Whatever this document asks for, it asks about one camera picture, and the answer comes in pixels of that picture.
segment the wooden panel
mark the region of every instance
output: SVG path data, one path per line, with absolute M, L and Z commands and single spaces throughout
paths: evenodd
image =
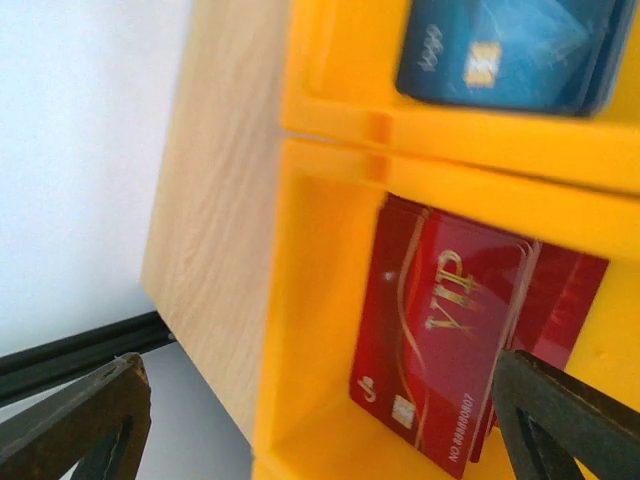
M 276 192 L 286 0 L 194 0 L 143 283 L 249 439 Z

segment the yellow plastic organizer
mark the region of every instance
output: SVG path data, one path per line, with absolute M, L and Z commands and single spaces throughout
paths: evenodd
M 407 7 L 293 2 L 285 124 L 325 141 L 283 146 L 254 479 L 450 478 L 348 395 L 387 192 L 610 259 L 567 370 L 640 410 L 640 49 L 597 120 L 433 107 L 393 90 Z M 513 478 L 498 429 L 483 478 Z

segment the gold swirl design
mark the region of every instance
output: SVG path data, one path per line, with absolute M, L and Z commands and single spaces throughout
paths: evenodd
M 400 275 L 398 276 L 398 287 L 396 292 L 396 302 L 398 309 L 398 316 L 400 318 L 400 323 L 402 325 L 402 331 L 404 333 L 404 337 L 407 339 L 411 350 L 413 350 L 416 358 L 418 359 L 418 363 L 420 364 L 420 368 L 423 373 L 423 378 L 427 375 L 427 365 L 420 353 L 420 349 L 418 348 L 418 343 L 414 338 L 411 330 L 409 328 L 409 324 L 407 323 L 407 317 L 405 313 L 405 285 L 407 282 L 407 276 L 409 274 L 409 270 L 411 268 L 411 264 L 413 262 L 414 257 L 416 256 L 416 252 L 418 247 L 420 246 L 420 237 L 422 236 L 422 230 L 424 228 L 424 224 L 428 218 L 429 210 L 424 209 L 418 219 L 416 220 L 415 227 L 413 229 L 413 233 L 411 234 L 411 239 L 409 240 L 409 245 L 407 246 L 407 252 L 405 254 L 404 260 L 402 261 L 402 266 L 400 268 Z M 402 386 L 407 392 L 407 396 L 412 404 L 417 406 L 417 402 L 413 398 L 411 391 L 409 390 L 409 385 L 407 384 L 407 379 L 405 378 L 405 372 L 402 368 L 402 358 L 400 357 L 399 348 L 402 345 L 402 337 L 399 337 L 398 346 L 396 348 L 396 364 L 398 368 L 398 372 L 400 374 L 400 380 L 402 382 Z M 427 419 L 427 407 L 428 407 L 428 395 L 425 394 L 424 404 L 422 408 L 422 413 L 420 415 L 420 419 L 418 421 L 418 432 L 416 433 L 416 439 L 414 441 L 414 447 L 420 448 L 420 442 L 422 441 L 422 431 L 424 430 L 424 424 Z

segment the red card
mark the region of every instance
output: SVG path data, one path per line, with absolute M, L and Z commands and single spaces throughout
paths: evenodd
M 531 245 L 395 197 L 378 217 L 350 395 L 457 478 L 523 300 Z
M 564 369 L 608 264 L 602 258 L 544 244 L 507 346 Z M 487 408 L 470 461 L 480 460 L 484 440 L 495 423 L 493 408 Z

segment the black metal frame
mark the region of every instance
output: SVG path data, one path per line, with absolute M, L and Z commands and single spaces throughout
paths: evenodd
M 137 354 L 117 358 L 0 424 L 0 480 L 135 478 L 151 427 Z
M 496 412 L 518 479 L 640 478 L 640 414 L 526 352 L 503 351 Z
M 92 372 L 127 352 L 145 353 L 175 338 L 158 312 L 0 358 L 0 407 Z

